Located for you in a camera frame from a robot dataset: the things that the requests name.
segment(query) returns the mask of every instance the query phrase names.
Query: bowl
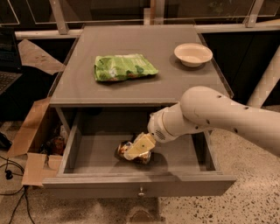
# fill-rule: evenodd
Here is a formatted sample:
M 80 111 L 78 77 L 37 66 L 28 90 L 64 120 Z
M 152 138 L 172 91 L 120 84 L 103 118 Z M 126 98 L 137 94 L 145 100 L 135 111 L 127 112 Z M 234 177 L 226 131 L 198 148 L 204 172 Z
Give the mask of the bowl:
M 199 67 L 213 57 L 213 53 L 208 47 L 194 43 L 179 45 L 175 48 L 174 53 L 187 67 Z

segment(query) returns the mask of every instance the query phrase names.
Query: green chip bag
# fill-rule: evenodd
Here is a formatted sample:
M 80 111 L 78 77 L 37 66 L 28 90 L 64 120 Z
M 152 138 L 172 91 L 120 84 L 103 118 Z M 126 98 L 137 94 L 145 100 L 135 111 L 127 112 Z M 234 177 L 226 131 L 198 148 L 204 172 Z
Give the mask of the green chip bag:
M 125 81 L 157 73 L 158 70 L 142 54 L 97 56 L 95 59 L 96 81 Z

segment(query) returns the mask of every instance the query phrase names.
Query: concrete floor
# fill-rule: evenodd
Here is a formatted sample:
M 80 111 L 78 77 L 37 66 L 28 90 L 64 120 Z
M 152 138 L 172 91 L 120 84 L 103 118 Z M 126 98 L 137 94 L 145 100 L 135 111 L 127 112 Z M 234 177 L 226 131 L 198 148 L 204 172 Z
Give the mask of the concrete floor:
M 269 109 L 280 111 L 279 106 Z M 21 122 L 2 122 L 11 140 Z M 212 147 L 220 168 L 237 181 L 217 197 L 143 199 L 57 199 L 47 190 L 29 187 L 30 214 L 35 223 L 280 223 L 280 158 L 230 132 L 216 129 Z M 11 158 L 25 165 L 26 155 Z M 6 180 L 0 169 L 0 193 L 21 187 L 21 177 Z M 9 165 L 13 172 L 18 168 Z M 23 192 L 0 196 L 0 223 L 9 223 Z M 12 223 L 32 223 L 23 199 Z

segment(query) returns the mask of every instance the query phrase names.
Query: open drawer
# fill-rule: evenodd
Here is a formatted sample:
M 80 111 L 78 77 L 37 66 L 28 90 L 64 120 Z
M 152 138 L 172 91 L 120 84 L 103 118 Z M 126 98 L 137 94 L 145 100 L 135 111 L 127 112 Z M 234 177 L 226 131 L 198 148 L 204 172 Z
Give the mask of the open drawer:
M 84 108 L 77 113 L 59 172 L 43 181 L 60 198 L 222 195 L 235 177 L 223 175 L 209 133 L 157 143 L 148 164 L 116 156 L 123 140 L 147 132 L 158 108 Z

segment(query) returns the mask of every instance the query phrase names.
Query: cardboard box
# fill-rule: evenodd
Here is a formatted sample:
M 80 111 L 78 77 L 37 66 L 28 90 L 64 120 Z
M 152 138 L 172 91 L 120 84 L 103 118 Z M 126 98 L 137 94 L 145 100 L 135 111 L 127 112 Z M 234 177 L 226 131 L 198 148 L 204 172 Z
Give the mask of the cardboard box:
M 49 107 L 50 97 L 35 101 L 21 128 L 19 129 L 7 157 L 27 154 L 22 184 L 42 186 L 44 178 L 55 177 L 62 156 L 40 154 L 41 144 L 50 136 L 50 131 L 58 123 L 59 117 L 54 108 Z

